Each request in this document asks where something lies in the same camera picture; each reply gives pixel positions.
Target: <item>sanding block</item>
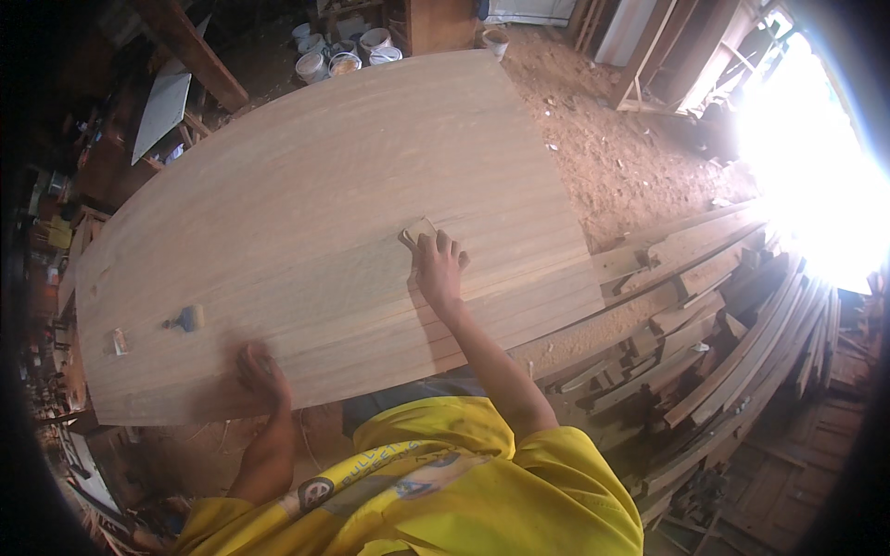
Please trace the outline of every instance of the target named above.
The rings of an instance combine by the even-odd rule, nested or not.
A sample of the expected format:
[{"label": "sanding block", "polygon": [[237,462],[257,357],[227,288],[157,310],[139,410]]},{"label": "sanding block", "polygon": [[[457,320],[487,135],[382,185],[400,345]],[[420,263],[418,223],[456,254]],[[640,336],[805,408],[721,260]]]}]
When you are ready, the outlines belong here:
[{"label": "sanding block", "polygon": [[399,235],[399,241],[405,244],[408,249],[414,251],[417,247],[417,242],[420,240],[420,234],[430,238],[436,237],[436,227],[425,216],[402,230],[401,235]]}]

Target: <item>wooden cabinet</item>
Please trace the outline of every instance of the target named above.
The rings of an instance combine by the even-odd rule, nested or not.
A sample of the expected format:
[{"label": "wooden cabinet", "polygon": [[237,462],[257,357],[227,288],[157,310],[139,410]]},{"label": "wooden cabinet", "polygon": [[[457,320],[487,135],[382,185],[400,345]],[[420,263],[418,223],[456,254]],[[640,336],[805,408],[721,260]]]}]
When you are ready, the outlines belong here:
[{"label": "wooden cabinet", "polygon": [[393,30],[393,39],[404,43],[405,54],[468,50],[476,38],[476,7],[473,0],[406,0],[407,35]]}]

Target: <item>white panel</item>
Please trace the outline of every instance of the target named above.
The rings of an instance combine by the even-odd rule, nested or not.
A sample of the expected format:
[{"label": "white panel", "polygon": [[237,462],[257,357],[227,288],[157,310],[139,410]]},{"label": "white panel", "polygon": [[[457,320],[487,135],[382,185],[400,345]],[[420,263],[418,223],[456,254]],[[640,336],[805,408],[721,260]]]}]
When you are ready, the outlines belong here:
[{"label": "white panel", "polygon": [[[198,34],[204,36],[207,31],[206,19],[198,25]],[[130,165],[142,158],[142,155],[151,149],[152,145],[160,141],[171,129],[182,121],[185,115],[185,100],[189,96],[191,73],[185,70],[178,59],[173,58],[158,71],[155,83],[151,86],[149,101],[142,112],[142,121],[139,123],[139,132],[136,134],[136,143],[133,146],[133,159]]]},{"label": "white panel", "polygon": [[577,0],[491,0],[486,23],[530,23],[565,27]]},{"label": "white panel", "polygon": [[622,68],[630,61],[656,0],[623,0],[596,51],[594,61]]}]

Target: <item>white container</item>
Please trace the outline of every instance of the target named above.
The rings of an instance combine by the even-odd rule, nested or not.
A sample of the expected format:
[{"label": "white container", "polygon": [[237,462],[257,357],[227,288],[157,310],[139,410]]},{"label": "white container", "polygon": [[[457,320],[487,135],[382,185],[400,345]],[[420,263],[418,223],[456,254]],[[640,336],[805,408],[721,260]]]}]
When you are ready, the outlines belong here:
[{"label": "white container", "polygon": [[482,41],[489,47],[489,50],[491,50],[498,61],[504,59],[504,52],[506,52],[506,47],[510,44],[510,37],[504,31],[489,29],[482,33]]},{"label": "white container", "polygon": [[331,45],[331,52],[333,54],[339,54],[340,52],[351,52],[356,56],[359,55],[359,47],[355,44],[355,41],[351,41],[349,39],[345,39],[340,41],[339,43],[334,43]]},{"label": "white container", "polygon": [[294,43],[299,46],[300,39],[304,39],[312,33],[312,28],[309,26],[309,23],[304,23],[303,25],[297,25],[294,27],[294,30],[290,32],[290,36],[294,38]]},{"label": "white container", "polygon": [[334,54],[328,64],[328,73],[331,77],[344,76],[361,69],[361,58],[352,52],[340,52]]},{"label": "white container", "polygon": [[328,66],[325,65],[325,57],[319,52],[307,52],[296,61],[296,74],[307,85],[324,81],[328,78]]},{"label": "white container", "polygon": [[359,43],[365,52],[371,54],[378,48],[392,46],[392,37],[388,30],[378,27],[376,29],[371,29],[362,35],[361,39],[359,39]]},{"label": "white container", "polygon": [[401,50],[395,46],[381,46],[380,48],[375,48],[368,58],[372,66],[379,66],[388,61],[401,60]]},{"label": "white container", "polygon": [[296,50],[301,54],[306,54],[308,52],[318,52],[319,54],[323,54],[327,48],[328,43],[325,42],[324,37],[322,37],[320,33],[301,38],[300,43],[296,46]]}]

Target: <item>wooden post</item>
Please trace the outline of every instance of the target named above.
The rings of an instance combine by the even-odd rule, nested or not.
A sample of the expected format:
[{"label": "wooden post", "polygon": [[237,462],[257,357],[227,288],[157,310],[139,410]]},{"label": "wooden post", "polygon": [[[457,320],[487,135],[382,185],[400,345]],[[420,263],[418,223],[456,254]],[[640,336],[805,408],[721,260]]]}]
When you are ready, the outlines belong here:
[{"label": "wooden post", "polygon": [[250,100],[175,0],[131,0],[142,21],[216,99],[235,112]]},{"label": "wooden post", "polygon": [[[612,90],[612,94],[609,97],[609,103],[613,109],[618,109],[618,106],[630,93],[631,87],[635,87],[636,90],[639,90],[640,71],[643,69],[643,66],[646,65],[646,61],[649,60],[649,57],[652,54],[652,49],[655,48],[655,44],[659,41],[661,32],[668,23],[668,18],[674,10],[676,2],[677,0],[658,0],[655,7],[652,9],[652,15],[649,16],[649,21],[646,22],[646,27],[643,29],[643,34],[640,36],[640,41],[636,44],[634,53],[630,56],[630,61],[627,63],[627,67],[621,72],[621,79],[618,81],[618,84],[615,85],[615,89]],[[638,98],[637,102],[642,105],[643,99]]]}]

